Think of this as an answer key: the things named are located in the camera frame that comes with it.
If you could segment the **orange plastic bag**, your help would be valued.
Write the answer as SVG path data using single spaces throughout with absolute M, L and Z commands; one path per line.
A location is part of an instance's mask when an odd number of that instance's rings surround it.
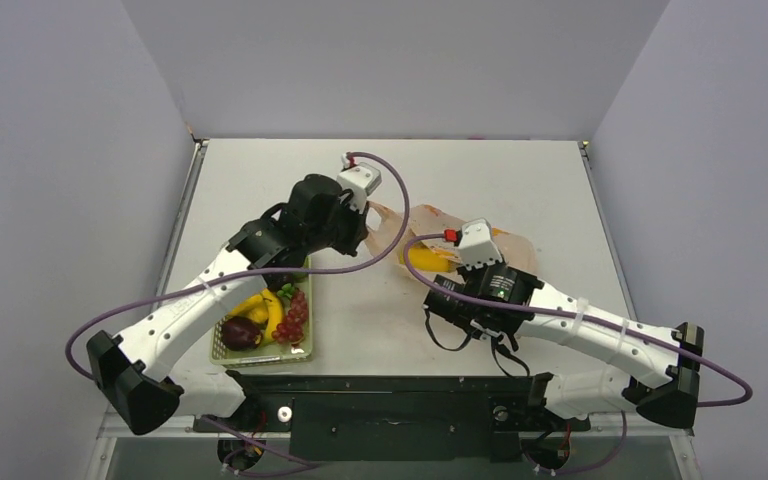
M 368 236 L 364 243 L 370 254 L 377 256 L 384 251 L 398 233 L 403 222 L 403 214 L 376 202 L 370 204 L 369 213 L 378 216 L 379 224 L 368 229 Z M 407 240 L 419 235 L 440 233 L 446 229 L 458 229 L 464 223 L 463 219 L 450 215 L 432 205 L 417 205 L 410 210 L 408 226 L 402 238 L 397 242 L 396 247 L 387 255 L 387 258 L 397 265 L 400 273 L 408 275 L 409 272 L 404 266 L 403 259 L 403 248 Z M 539 273 L 537 252 L 529 239 L 496 227 L 492 231 L 495 243 L 510 266 L 532 275 Z M 436 254 L 448 258 L 455 263 L 456 269 L 461 266 L 455 261 L 454 248 L 442 240 L 424 240 L 412 246 L 411 249 L 432 250 Z M 456 270 L 449 273 L 418 271 L 428 279 L 432 279 L 436 274 L 441 274 L 453 280 L 457 278 Z

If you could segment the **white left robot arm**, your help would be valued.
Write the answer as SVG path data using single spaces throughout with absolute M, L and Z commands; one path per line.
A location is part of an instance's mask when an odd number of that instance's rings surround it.
M 92 379 L 133 434 L 158 429 L 184 400 L 235 430 L 255 423 L 258 402 L 228 376 L 198 388 L 175 365 L 222 317 L 302 267 L 310 254 L 331 248 L 355 256 L 367 235 L 368 198 L 380 183 L 380 174 L 361 167 L 335 178 L 307 175 L 287 201 L 246 222 L 182 298 L 117 334 L 100 331 L 87 341 Z

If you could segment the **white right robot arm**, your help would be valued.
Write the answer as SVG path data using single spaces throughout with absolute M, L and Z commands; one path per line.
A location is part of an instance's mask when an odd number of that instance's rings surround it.
M 496 264 L 457 270 L 460 281 L 434 278 L 423 308 L 487 339 L 494 351 L 516 348 L 524 338 L 549 341 L 598 361 L 603 367 L 574 375 L 540 375 L 524 400 L 526 418 L 548 427 L 559 418 L 635 411 L 655 424 L 689 429 L 699 406 L 704 330 L 684 322 L 675 328 L 638 323 L 570 297 L 536 276 Z

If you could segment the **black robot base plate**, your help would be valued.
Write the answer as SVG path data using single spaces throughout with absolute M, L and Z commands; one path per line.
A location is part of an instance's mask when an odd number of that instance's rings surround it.
M 516 461 L 523 446 L 587 432 L 545 406 L 548 377 L 232 374 L 245 399 L 221 423 L 271 434 L 304 460 Z

